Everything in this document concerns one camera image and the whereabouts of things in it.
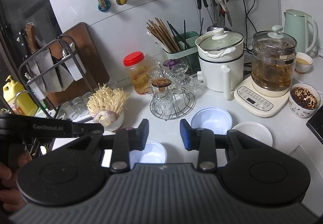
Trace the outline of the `person's left hand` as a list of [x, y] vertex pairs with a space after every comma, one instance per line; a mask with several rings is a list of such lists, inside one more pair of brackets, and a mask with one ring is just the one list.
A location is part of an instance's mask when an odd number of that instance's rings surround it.
[[5, 189], [1, 190], [0, 197], [5, 211], [14, 213], [26, 204], [18, 189], [17, 179], [20, 169], [31, 161], [32, 157], [26, 150], [18, 157], [18, 168], [15, 172], [12, 172], [7, 166], [1, 163], [1, 183]]

